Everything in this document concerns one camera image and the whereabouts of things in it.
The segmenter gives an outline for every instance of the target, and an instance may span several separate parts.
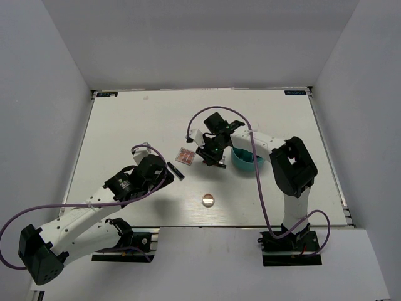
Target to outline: white table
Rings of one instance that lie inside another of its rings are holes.
[[[226,149],[227,169],[207,167],[199,156],[191,166],[176,162],[185,143],[190,118],[199,110],[223,105],[244,114],[255,129],[273,137],[300,137],[308,148],[318,176],[309,198],[309,210],[322,209],[333,225],[346,225],[340,196],[321,141],[307,96],[286,96],[282,90],[183,90],[118,92],[118,96],[97,97],[81,148],[67,203],[80,203],[121,168],[132,165],[130,149],[144,141],[158,149],[185,176],[151,197],[133,203],[116,216],[133,226],[263,226],[254,173],[238,171]],[[192,127],[206,130],[202,113]],[[219,111],[228,122],[240,118]],[[283,220],[283,194],[276,186],[271,166],[265,162],[261,182],[266,209],[273,225]],[[215,197],[211,208],[202,196]],[[314,226],[325,225],[322,216],[310,218]]]

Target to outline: small round container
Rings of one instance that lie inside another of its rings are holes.
[[[231,161],[234,166],[242,171],[255,171],[255,164],[253,163],[253,155],[244,149],[231,149]],[[258,156],[258,167],[261,168],[265,159]]]

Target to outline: purple cable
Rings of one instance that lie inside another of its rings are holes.
[[[134,246],[122,246],[121,248],[106,248],[106,249],[101,249],[98,252],[100,253],[107,253],[107,252],[119,252],[119,251],[127,251],[127,250],[133,250],[141,253],[148,262],[152,262],[149,256],[142,251],[140,248],[136,248]]]
[[[145,144],[139,144],[136,145],[134,147],[132,147],[132,149],[137,149],[139,147],[146,147],[148,149],[153,150],[164,162],[165,159],[163,158],[163,156],[161,155],[161,153],[157,150],[154,149],[152,146],[150,145],[145,145]],[[150,196],[152,193],[154,193],[155,191],[157,191],[161,185],[163,185],[165,180],[165,176],[164,178],[161,180],[161,182],[151,191],[149,191],[147,194],[144,194],[143,196],[140,196],[139,198],[136,199],[130,199],[128,201],[124,201],[124,202],[118,202],[118,203],[98,203],[96,204],[96,207],[110,207],[110,206],[126,206],[130,203],[133,202],[137,202],[140,201],[141,199],[146,198],[147,196]],[[61,208],[61,207],[74,207],[74,208],[88,208],[87,204],[49,204],[49,205],[41,205],[41,206],[35,206],[32,208],[28,208],[25,209],[23,211],[21,211],[20,213],[15,214],[12,218],[10,218],[7,223],[4,224],[4,226],[1,228],[0,230],[0,241],[1,238],[5,232],[5,230],[7,229],[7,227],[17,218],[19,218],[21,215],[24,215],[25,213],[31,212],[31,211],[35,211],[35,210],[40,210],[40,209],[47,209],[47,208]],[[0,249],[0,261],[9,268],[12,268],[14,270],[26,270],[26,267],[18,267],[16,265],[12,265],[11,263],[9,263],[4,257],[3,254],[1,253],[1,249]]]
[[[214,106],[211,106],[211,107],[204,108],[203,110],[200,110],[199,112],[197,112],[197,113],[191,118],[191,120],[189,121],[188,128],[187,128],[187,138],[189,137],[189,130],[190,130],[190,125],[192,124],[192,121],[194,121],[194,119],[195,119],[200,113],[205,112],[206,110],[210,110],[210,109],[212,109],[212,108],[221,108],[221,109],[224,109],[224,110],[231,111],[231,112],[237,114],[238,116],[240,116],[240,117],[245,121],[245,123],[246,123],[247,126],[248,126],[248,129],[249,129],[249,136],[250,136],[250,138],[251,138],[253,162],[254,162],[254,165],[255,165],[256,184],[258,185],[258,193],[259,193],[259,198],[260,198],[260,202],[261,202],[261,206],[262,206],[262,212],[263,212],[264,220],[266,221],[266,226],[268,227],[268,230],[269,230],[270,235],[271,235],[273,238],[277,239],[277,240],[279,240],[280,238],[284,238],[284,237],[286,237],[287,235],[289,235],[296,227],[298,227],[301,223],[303,223],[303,221],[306,220],[308,217],[310,217],[312,214],[314,214],[314,213],[321,213],[321,214],[323,214],[323,215],[325,216],[325,218],[326,218],[326,220],[327,220],[327,227],[328,227],[328,229],[327,229],[327,237],[326,237],[325,242],[322,244],[322,246],[321,246],[316,252],[314,252],[314,253],[311,254],[311,255],[307,255],[307,256],[313,256],[313,255],[319,253],[319,252],[325,247],[325,245],[327,244],[328,238],[329,238],[329,236],[330,236],[330,220],[329,220],[327,214],[324,213],[322,210],[313,210],[310,214],[308,214],[308,215],[305,216],[304,218],[301,218],[301,219],[300,219],[294,226],[292,226],[287,232],[284,232],[283,234],[280,234],[280,235],[275,235],[275,234],[274,234],[273,229],[271,228],[271,225],[270,225],[268,213],[266,212],[266,207],[265,207],[265,205],[264,205],[263,193],[262,193],[262,185],[261,185],[261,179],[260,179],[259,167],[258,167],[258,159],[257,159],[257,157],[256,157],[256,146],[255,146],[255,141],[254,141],[254,138],[253,138],[253,129],[252,129],[252,127],[251,127],[251,123],[248,121],[247,118],[245,118],[245,116],[243,116],[243,114],[241,114],[241,113],[239,113],[239,112],[237,112],[237,111],[235,111],[235,110],[233,110],[233,109],[231,109],[231,108],[222,107],[222,106],[220,106],[220,105],[214,105]]]

